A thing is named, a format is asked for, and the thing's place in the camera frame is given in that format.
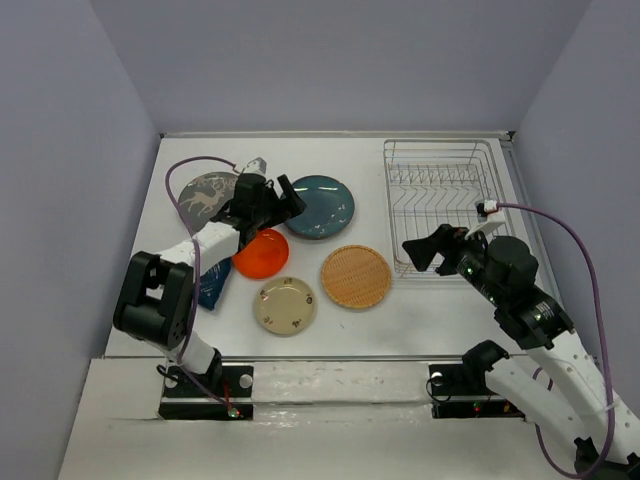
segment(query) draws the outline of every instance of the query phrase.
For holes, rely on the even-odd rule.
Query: gray plate with deer print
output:
[[[238,176],[229,172],[205,173],[191,180],[178,204],[191,228],[199,232],[222,206],[233,198]]]

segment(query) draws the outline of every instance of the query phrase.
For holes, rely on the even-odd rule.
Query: plate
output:
[[[293,189],[307,204],[306,210],[285,225],[304,238],[320,240],[341,232],[353,218],[355,202],[349,189],[338,180],[323,175],[303,177]]]
[[[349,245],[331,253],[322,265],[322,285],[338,305],[369,308],[391,287],[391,270],[375,250]]]
[[[229,172],[205,173],[191,180],[180,193],[178,204],[196,232],[233,198],[238,176]]]
[[[267,282],[253,301],[258,323],[277,335],[302,332],[311,324],[315,310],[316,299],[311,287],[293,277]]]
[[[289,258],[286,238],[272,228],[258,232],[244,250],[233,256],[233,265],[245,277],[268,278],[284,267]]]

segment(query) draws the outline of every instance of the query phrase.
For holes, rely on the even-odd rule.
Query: teal plate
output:
[[[338,234],[351,222],[355,212],[353,195],[338,180],[311,175],[293,182],[293,189],[307,204],[302,215],[285,222],[296,235],[320,240]]]

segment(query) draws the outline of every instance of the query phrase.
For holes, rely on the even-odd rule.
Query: beige plate with pattern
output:
[[[306,329],[316,309],[309,285],[293,277],[280,277],[264,284],[253,301],[258,323],[277,335],[293,335]]]
[[[322,266],[322,284],[338,305],[368,308],[389,291],[391,270],[375,250],[362,245],[339,248]]]

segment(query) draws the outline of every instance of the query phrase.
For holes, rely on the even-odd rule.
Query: cream plate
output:
[[[253,302],[258,323],[277,335],[293,335],[305,330],[315,310],[316,298],[311,288],[293,277],[265,283]]]

